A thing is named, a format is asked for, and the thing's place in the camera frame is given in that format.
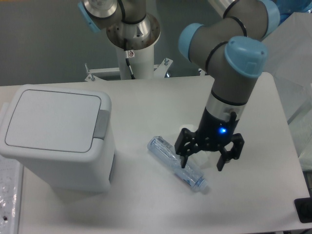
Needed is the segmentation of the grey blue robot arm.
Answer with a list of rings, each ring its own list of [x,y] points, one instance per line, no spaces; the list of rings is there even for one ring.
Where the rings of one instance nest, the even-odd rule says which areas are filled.
[[[243,149],[244,139],[235,128],[267,60],[262,40],[278,27],[280,13],[271,0],[213,0],[211,5],[222,20],[209,27],[192,23],[178,40],[180,53],[214,82],[198,129],[182,129],[175,152],[185,167],[188,157],[199,151],[218,151],[221,171]],[[134,58],[160,35],[146,1],[81,0],[78,8],[93,32],[105,29],[110,42],[121,50],[121,78],[145,78],[142,63]]]

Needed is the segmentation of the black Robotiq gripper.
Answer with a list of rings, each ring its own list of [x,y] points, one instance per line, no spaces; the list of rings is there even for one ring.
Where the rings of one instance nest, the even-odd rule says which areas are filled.
[[[235,111],[231,111],[229,120],[224,121],[205,109],[197,131],[182,128],[175,142],[175,153],[180,156],[181,168],[185,168],[189,156],[200,150],[220,151],[221,156],[216,165],[218,171],[222,171],[224,165],[232,159],[238,160],[245,143],[241,133],[234,134],[238,121]],[[227,151],[225,146],[230,142],[233,145]]]

